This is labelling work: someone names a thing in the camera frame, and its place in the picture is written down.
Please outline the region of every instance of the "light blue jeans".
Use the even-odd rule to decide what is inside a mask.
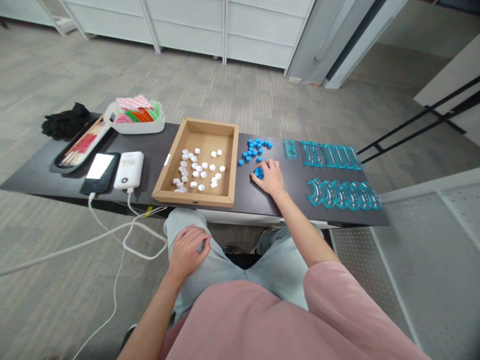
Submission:
[[[168,258],[179,231],[192,224],[204,228],[211,235],[207,220],[200,212],[178,207],[170,213],[163,226],[168,239]],[[307,309],[303,282],[308,267],[287,227],[268,232],[260,238],[257,253],[262,257],[247,270],[231,262],[213,238],[210,246],[211,251],[205,261],[187,277],[180,290],[173,308],[175,323],[210,285],[239,279],[260,284],[280,299]]]

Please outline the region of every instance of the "right hand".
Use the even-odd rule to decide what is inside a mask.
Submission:
[[[250,174],[250,177],[260,189],[272,197],[285,192],[284,178],[282,177],[280,163],[278,161],[268,159],[262,161],[259,167],[263,169],[263,180],[260,180],[253,172]]]

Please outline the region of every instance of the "white power bank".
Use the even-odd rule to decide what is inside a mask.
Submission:
[[[137,188],[140,185],[143,165],[144,154],[141,151],[124,152],[120,156],[113,187],[119,190]]]

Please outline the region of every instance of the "finger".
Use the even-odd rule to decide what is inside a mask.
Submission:
[[[250,177],[253,180],[255,184],[257,184],[259,187],[262,187],[262,180],[260,180],[257,175],[255,175],[253,172],[250,173]]]

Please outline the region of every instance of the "plastic container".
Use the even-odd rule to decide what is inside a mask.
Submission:
[[[165,115],[162,104],[155,101],[160,108],[160,117],[151,122],[121,122],[115,123],[115,119],[122,110],[120,105],[114,101],[106,108],[103,120],[111,124],[111,127],[118,133],[124,135],[153,134],[159,133],[165,128]]]

